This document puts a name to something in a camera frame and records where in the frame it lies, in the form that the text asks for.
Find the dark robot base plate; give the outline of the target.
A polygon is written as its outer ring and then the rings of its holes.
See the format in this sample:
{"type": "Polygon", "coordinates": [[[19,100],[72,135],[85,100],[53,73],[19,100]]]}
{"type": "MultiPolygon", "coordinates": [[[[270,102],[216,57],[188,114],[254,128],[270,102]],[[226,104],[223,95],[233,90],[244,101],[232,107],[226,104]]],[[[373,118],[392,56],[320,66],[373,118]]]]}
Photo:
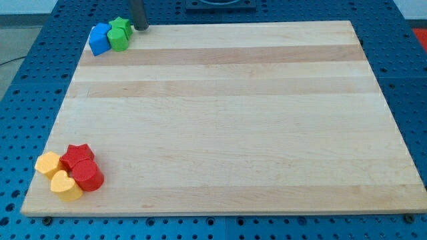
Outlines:
{"type": "Polygon", "coordinates": [[[256,9],[256,0],[185,0],[185,10],[234,10],[256,9]]]}

